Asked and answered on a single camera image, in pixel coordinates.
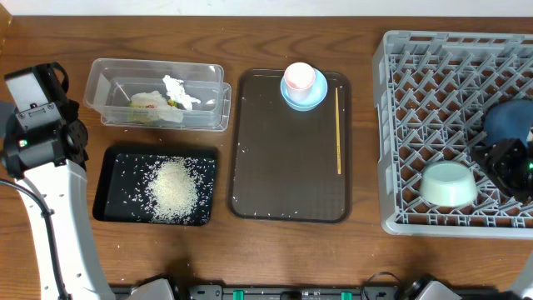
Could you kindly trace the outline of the mint green bowl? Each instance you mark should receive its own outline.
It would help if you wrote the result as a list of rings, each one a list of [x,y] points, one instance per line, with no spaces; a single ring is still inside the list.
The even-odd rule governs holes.
[[[431,204],[459,207],[473,203],[477,193],[472,171],[461,163],[435,162],[422,172],[420,195]]]

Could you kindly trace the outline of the white rice pile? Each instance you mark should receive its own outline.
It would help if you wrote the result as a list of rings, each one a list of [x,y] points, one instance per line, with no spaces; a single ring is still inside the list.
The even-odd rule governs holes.
[[[216,160],[155,154],[120,154],[107,195],[111,218],[202,226],[211,216]]]

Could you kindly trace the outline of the wooden chopstick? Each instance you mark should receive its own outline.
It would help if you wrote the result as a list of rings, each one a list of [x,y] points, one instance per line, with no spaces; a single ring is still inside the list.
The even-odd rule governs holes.
[[[340,126],[340,106],[339,91],[335,88],[335,117],[336,117],[336,166],[337,174],[341,175],[341,126]]]

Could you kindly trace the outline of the light blue small bowl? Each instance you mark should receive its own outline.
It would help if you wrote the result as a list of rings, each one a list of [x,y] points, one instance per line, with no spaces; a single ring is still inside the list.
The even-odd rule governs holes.
[[[282,77],[280,83],[281,95],[286,104],[297,111],[306,112],[317,107],[325,98],[328,91],[328,83],[325,75],[318,69],[313,69],[315,80],[313,84],[302,92],[293,91]]]

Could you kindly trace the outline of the pink plastic cup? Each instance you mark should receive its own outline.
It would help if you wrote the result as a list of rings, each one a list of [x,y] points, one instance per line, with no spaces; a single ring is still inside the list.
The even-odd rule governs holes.
[[[316,80],[314,68],[305,62],[294,62],[284,73],[289,98],[294,102],[302,102],[311,93]]]

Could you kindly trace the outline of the yellow green snack wrapper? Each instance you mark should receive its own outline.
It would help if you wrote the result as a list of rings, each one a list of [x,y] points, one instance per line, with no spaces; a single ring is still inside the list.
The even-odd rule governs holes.
[[[172,101],[172,100],[166,100],[166,99],[141,99],[136,101],[131,101],[128,104],[129,107],[133,108],[156,108],[156,109],[171,109],[176,108],[179,109],[179,103]]]

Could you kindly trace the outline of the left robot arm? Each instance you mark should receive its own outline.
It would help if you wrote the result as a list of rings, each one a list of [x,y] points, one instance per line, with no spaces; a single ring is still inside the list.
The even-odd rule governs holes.
[[[103,274],[87,212],[86,172],[67,160],[30,169],[14,188],[27,209],[43,299],[175,300],[168,279],[150,279],[129,292],[113,292]]]

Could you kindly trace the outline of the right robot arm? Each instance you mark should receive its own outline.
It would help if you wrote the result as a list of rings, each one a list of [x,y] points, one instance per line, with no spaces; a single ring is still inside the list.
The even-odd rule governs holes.
[[[492,147],[473,153],[489,179],[505,194],[523,203],[532,203],[532,149],[517,138],[501,139]],[[415,300],[523,300],[532,298],[532,259],[529,258],[519,277],[506,292],[459,295],[433,277],[425,277],[402,296]]]

